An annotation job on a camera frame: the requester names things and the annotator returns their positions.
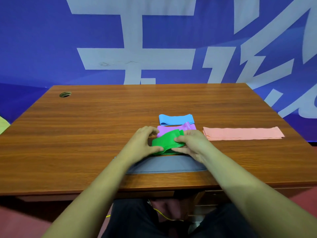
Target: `person's right arm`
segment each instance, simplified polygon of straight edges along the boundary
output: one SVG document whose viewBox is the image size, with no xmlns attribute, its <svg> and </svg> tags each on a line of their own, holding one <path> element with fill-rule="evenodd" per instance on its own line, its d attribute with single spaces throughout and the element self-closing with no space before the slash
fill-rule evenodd
<svg viewBox="0 0 317 238">
<path fill-rule="evenodd" d="M 317 219 L 214 147 L 198 130 L 175 138 L 172 150 L 203 163 L 241 214 L 262 237 L 317 237 Z"/>
</svg>

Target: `green resistance band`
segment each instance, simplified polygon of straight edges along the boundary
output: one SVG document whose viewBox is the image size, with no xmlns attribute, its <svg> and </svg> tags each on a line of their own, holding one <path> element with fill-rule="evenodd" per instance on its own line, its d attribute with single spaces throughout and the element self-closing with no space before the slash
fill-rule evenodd
<svg viewBox="0 0 317 238">
<path fill-rule="evenodd" d="M 161 137 L 157 139 L 153 139 L 152 146 L 161 146 L 164 148 L 163 151 L 157 152 L 153 155 L 173 155 L 173 154 L 179 154 L 179 152 L 175 152 L 171 150 L 171 148 L 178 148 L 185 145 L 185 143 L 178 143 L 174 141 L 174 138 L 184 135 L 183 130 L 175 129 L 170 132 L 167 132 L 166 134 L 162 135 Z"/>
</svg>

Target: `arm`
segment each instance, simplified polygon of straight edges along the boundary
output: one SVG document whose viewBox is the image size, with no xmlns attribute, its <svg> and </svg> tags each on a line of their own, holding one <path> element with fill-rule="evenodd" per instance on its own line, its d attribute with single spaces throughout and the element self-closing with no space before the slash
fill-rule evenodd
<svg viewBox="0 0 317 238">
<path fill-rule="evenodd" d="M 316 237 L 317 219 L 221 153 L 198 130 L 175 139 L 174 151 L 203 163 L 241 214 L 262 237 Z"/>
<path fill-rule="evenodd" d="M 43 238 L 97 237 L 129 167 L 142 158 L 163 150 L 162 147 L 149 147 L 147 144 L 149 135 L 158 132 L 154 127 L 140 128 L 117 157 L 53 222 Z"/>
</svg>

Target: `dark pants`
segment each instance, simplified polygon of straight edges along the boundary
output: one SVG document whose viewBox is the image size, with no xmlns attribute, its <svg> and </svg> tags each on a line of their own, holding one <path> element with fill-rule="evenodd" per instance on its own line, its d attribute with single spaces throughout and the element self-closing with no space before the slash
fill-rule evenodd
<svg viewBox="0 0 317 238">
<path fill-rule="evenodd" d="M 142 199 L 115 200 L 102 238 L 163 238 L 156 211 Z M 258 237 L 233 204 L 219 206 L 206 215 L 188 237 Z"/>
</svg>

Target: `pink resistance band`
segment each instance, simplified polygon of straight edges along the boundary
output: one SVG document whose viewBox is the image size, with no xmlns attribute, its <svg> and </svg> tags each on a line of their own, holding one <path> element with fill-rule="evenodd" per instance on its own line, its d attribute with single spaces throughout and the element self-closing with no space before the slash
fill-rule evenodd
<svg viewBox="0 0 317 238">
<path fill-rule="evenodd" d="M 175 130 L 175 129 L 185 131 L 185 130 L 189 130 L 189 129 L 196 129 L 196 127 L 195 127 L 195 124 L 189 124 L 189 122 L 186 122 L 183 125 L 176 126 L 176 127 L 167 127 L 167 126 L 159 125 L 158 126 L 159 133 L 157 134 L 157 137 L 159 138 L 162 135 L 166 134 L 167 132 L 170 132 L 170 131 Z"/>
<path fill-rule="evenodd" d="M 274 128 L 206 128 L 203 129 L 208 140 L 251 140 L 281 139 L 285 137 L 278 127 Z"/>
</svg>

